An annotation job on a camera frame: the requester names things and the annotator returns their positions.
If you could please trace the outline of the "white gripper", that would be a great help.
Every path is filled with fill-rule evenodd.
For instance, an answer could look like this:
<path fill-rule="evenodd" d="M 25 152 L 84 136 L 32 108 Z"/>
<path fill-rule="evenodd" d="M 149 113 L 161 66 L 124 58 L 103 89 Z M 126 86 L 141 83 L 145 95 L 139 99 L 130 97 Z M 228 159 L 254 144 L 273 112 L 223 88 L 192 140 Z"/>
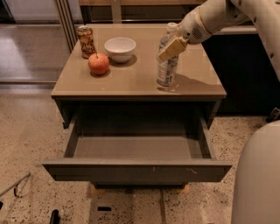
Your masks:
<path fill-rule="evenodd" d="M 159 52 L 158 58 L 161 61 L 170 60 L 181 54 L 186 49 L 187 40 L 189 44 L 197 45 L 212 36 L 203 25 L 199 10 L 189 12 L 178 24 L 178 28 L 184 38 L 174 36 Z"/>

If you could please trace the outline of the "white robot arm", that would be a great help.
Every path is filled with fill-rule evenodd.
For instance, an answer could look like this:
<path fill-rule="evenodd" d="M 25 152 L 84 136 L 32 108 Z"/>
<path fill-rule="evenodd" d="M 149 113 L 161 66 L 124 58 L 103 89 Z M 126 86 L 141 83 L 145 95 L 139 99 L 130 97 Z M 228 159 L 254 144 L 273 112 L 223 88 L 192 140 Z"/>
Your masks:
<path fill-rule="evenodd" d="M 206 0 L 176 26 L 172 37 L 159 52 L 160 61 L 182 53 L 188 44 L 197 45 L 221 29 L 251 21 L 280 80 L 279 0 Z"/>

